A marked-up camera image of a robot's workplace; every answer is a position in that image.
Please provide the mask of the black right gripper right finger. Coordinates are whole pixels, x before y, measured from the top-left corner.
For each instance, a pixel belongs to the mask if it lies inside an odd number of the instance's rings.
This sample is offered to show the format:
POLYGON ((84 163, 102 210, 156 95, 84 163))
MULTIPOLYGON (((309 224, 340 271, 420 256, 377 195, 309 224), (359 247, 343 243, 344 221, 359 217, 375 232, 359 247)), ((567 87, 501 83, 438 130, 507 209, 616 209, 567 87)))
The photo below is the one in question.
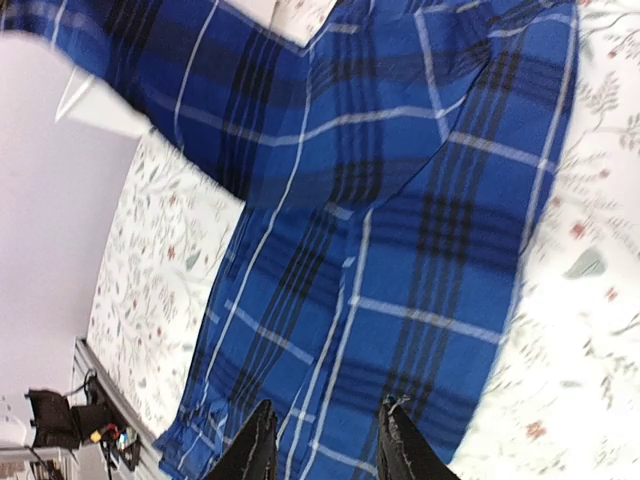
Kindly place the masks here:
POLYGON ((459 480, 439 459, 399 400, 389 396, 383 401, 378 427, 378 479, 459 480))

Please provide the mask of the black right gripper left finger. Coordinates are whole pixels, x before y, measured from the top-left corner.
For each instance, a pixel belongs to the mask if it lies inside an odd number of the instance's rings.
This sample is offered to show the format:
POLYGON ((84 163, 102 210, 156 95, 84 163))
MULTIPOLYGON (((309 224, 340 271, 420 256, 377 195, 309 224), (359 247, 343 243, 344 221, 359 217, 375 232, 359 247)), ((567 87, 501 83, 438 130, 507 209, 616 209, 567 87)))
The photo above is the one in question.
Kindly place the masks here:
POLYGON ((278 417, 269 400, 261 401, 208 480, 275 480, 278 477, 278 417))

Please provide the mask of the dark blue plaid shirt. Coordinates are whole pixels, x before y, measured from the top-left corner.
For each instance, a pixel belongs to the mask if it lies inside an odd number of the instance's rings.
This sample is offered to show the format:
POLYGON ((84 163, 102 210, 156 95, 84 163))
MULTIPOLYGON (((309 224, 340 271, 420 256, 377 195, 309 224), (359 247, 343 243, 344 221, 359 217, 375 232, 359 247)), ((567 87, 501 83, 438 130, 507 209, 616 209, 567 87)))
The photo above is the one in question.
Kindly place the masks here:
POLYGON ((223 1, 5 1, 244 202, 162 470, 256 406, 283 479, 373 479, 398 399, 453 458, 517 301, 572 111, 572 1, 339 1, 299 47, 223 1))

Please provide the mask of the white plastic bin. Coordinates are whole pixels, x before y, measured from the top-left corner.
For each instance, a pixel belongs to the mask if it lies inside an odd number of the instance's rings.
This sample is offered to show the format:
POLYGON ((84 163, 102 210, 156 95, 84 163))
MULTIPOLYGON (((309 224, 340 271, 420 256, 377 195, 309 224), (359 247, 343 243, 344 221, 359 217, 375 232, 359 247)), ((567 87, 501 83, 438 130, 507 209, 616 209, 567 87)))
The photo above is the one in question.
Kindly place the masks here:
POLYGON ((38 111, 46 124, 77 123, 127 139, 151 130, 105 82, 73 66, 44 41, 26 34, 1 35, 1 123, 18 110, 38 111))

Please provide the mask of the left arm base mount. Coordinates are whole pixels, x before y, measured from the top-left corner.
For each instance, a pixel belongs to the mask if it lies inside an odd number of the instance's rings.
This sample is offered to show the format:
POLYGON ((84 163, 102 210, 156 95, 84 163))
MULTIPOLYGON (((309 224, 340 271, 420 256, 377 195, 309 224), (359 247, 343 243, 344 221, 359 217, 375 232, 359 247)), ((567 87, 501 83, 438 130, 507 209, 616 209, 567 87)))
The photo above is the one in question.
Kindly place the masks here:
POLYGON ((40 456, 42 449, 57 448, 72 453, 82 446, 97 445, 104 457, 101 441, 107 440, 110 446, 112 440, 120 439, 108 412, 87 403, 79 395, 81 387, 66 394, 46 389, 31 389, 25 394, 32 409, 30 424, 35 429, 33 443, 27 450, 40 463, 44 461, 40 456))

